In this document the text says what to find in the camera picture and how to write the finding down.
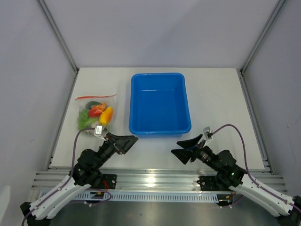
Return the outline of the yellow orange mango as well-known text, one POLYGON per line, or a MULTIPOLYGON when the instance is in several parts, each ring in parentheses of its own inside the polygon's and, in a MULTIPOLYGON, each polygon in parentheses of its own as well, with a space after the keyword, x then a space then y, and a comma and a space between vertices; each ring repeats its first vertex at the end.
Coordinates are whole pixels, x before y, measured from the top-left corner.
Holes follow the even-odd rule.
POLYGON ((99 117, 99 123, 103 126, 107 126, 112 120, 114 110, 112 107, 108 107, 101 113, 99 117))

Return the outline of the clear orange zip bag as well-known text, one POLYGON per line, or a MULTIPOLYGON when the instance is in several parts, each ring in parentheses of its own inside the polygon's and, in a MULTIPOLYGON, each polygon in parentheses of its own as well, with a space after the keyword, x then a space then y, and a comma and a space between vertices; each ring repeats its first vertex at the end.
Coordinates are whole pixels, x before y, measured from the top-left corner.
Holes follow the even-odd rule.
POLYGON ((110 132, 115 120, 115 94, 109 96, 81 96, 75 98, 79 107, 77 129, 93 134, 90 128, 102 126, 102 130, 110 132))

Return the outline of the green cucumber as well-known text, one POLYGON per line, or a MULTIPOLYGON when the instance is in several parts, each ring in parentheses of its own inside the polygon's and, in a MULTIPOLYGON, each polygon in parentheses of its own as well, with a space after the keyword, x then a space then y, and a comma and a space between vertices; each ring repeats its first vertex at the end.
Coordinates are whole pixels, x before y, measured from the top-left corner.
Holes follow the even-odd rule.
POLYGON ((97 101, 90 101, 85 105, 85 109, 91 110, 95 105, 99 105, 100 102, 97 101))

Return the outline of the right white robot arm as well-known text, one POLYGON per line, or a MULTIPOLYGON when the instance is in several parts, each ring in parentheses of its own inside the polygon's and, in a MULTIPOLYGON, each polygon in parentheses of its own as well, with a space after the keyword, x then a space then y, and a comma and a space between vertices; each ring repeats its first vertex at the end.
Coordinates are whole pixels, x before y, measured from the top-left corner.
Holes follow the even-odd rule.
POLYGON ((180 149, 171 153, 183 164, 200 160, 217 172, 214 177, 214 187, 218 191, 237 192, 273 215, 281 226, 299 226, 301 224, 301 198, 280 193, 253 177, 245 169, 236 164, 229 150, 215 154, 201 140, 202 134, 196 138, 178 141, 180 149))

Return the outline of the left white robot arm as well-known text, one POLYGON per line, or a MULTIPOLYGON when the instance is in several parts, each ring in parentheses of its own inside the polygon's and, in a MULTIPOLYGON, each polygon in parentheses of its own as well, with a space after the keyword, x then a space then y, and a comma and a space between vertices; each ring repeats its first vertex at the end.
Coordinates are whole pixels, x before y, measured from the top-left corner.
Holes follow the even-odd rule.
POLYGON ((71 170, 66 177, 48 193, 34 202, 24 202, 20 209, 24 215, 22 225, 48 226, 51 219, 75 196, 92 189, 107 193, 111 175, 100 168, 114 155, 125 155, 138 141, 133 135, 117 136, 107 133, 98 151, 85 149, 78 159, 72 156, 71 170))

